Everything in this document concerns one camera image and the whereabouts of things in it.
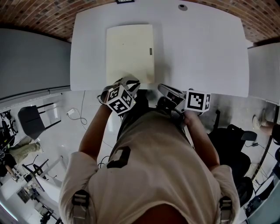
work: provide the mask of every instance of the gray wall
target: gray wall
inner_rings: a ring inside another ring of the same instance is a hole
[[[70,52],[70,43],[0,28],[0,99],[70,86]]]

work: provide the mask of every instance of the cream board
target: cream board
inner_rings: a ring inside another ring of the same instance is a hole
[[[106,83],[132,74],[141,84],[154,83],[152,25],[124,25],[107,29]]]

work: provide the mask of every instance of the brick ceiling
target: brick ceiling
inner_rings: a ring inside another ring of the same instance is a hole
[[[258,42],[280,36],[275,0],[190,0],[241,18],[246,38]],[[18,28],[68,40],[78,12],[114,0],[0,0],[0,27]]]

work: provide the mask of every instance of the white table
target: white table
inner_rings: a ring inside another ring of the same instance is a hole
[[[180,4],[188,10],[179,10]],[[241,20],[180,0],[110,3],[78,13],[71,48],[72,90],[106,86],[106,29],[131,24],[153,25],[156,84],[248,96],[248,52]]]

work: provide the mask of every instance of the person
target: person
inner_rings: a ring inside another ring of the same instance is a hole
[[[253,128],[261,130],[268,136],[272,136],[274,142],[280,145],[280,125],[267,121],[265,118],[265,110],[262,111],[262,117],[259,120],[256,115],[252,119]]]
[[[31,143],[32,139],[25,136],[13,147],[10,147],[8,151],[2,153],[2,158],[0,159],[0,177],[4,177],[7,172],[10,173],[11,178],[17,182],[17,176],[12,170],[16,164],[21,163],[29,153],[31,152],[42,152],[39,142]]]
[[[32,139],[25,136],[18,144],[9,148],[8,152],[14,157],[17,164],[21,163],[31,152],[43,152],[39,142],[31,142]]]
[[[16,164],[17,163],[11,154],[5,154],[4,157],[0,159],[0,177],[6,176],[9,172],[11,178],[17,182],[18,178],[12,170]]]
[[[170,114],[148,108],[139,91],[135,101],[123,116],[109,162],[102,168],[97,158],[112,111],[101,105],[95,114],[79,151],[70,156],[59,197],[62,222],[85,218],[81,223],[220,223],[219,201],[228,196],[232,223],[240,204],[231,169],[220,165],[196,114],[184,113],[194,150]],[[80,190],[89,194],[89,205],[77,214],[72,199]]]

